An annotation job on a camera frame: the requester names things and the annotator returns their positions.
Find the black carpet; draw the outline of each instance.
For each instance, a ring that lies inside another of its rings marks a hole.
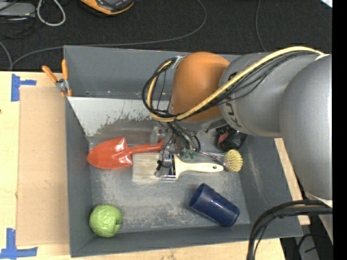
[[[136,0],[127,11],[105,18],[92,15],[78,0],[58,1],[66,13],[65,23],[58,27],[38,18],[11,23],[0,19],[0,41],[12,58],[14,71],[41,71],[42,65],[48,65],[60,72],[63,54],[59,47],[66,44],[239,55],[300,45],[332,52],[332,9],[320,0]],[[263,47],[256,30],[257,13]],[[41,15],[51,23],[61,20],[52,0],[45,1]],[[59,49],[20,60],[53,47]],[[0,70],[9,66],[8,55],[0,47]]]

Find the blue tape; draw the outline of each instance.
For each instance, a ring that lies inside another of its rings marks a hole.
[[[36,80],[24,80],[21,81],[21,78],[16,74],[12,73],[12,89],[11,89],[11,101],[19,101],[20,99],[20,86],[35,86]]]
[[[6,229],[6,248],[1,249],[0,259],[17,260],[17,257],[36,256],[37,247],[32,249],[17,249],[16,247],[16,230]]]

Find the yellow brush bristles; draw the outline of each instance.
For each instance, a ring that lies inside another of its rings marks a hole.
[[[237,172],[242,168],[243,160],[240,152],[235,149],[229,150],[224,156],[224,167],[229,172]]]

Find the toy apple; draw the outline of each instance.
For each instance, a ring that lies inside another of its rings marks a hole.
[[[112,238],[120,229],[122,222],[121,210],[111,204],[97,205],[89,217],[89,225],[93,232],[104,238]]]

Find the orange handle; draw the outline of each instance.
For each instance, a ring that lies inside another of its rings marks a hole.
[[[54,73],[50,70],[49,67],[47,66],[42,66],[42,71],[44,73],[47,74],[47,76],[50,78],[50,80],[53,82],[53,83],[57,83],[58,79],[56,78],[56,76],[54,75]]]
[[[62,60],[61,61],[61,71],[63,72],[63,78],[64,80],[68,80],[69,79],[69,73],[67,70],[67,65],[66,65],[66,60]]]
[[[158,142],[156,145],[143,144],[143,145],[132,146],[132,147],[128,147],[126,149],[126,152],[129,154],[133,154],[133,153],[142,153],[142,152],[151,152],[151,151],[161,151],[163,143],[164,143],[164,140]]]

